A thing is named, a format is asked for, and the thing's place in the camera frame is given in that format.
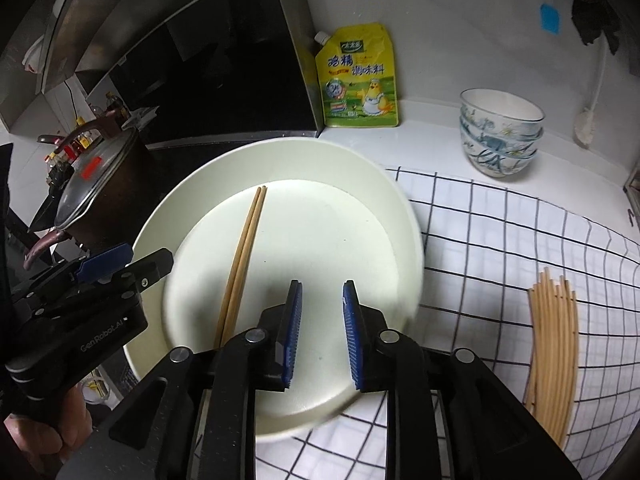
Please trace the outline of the left hand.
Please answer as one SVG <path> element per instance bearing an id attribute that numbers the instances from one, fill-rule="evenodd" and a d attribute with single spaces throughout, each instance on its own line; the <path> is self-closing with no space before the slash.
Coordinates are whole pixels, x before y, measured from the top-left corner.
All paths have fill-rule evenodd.
<path id="1" fill-rule="evenodd" d="M 9 415 L 4 426 L 30 466 L 41 474 L 44 456 L 55 456 L 65 463 L 86 442 L 92 433 L 92 418 L 77 385 L 64 396 L 58 428 L 17 415 Z"/>

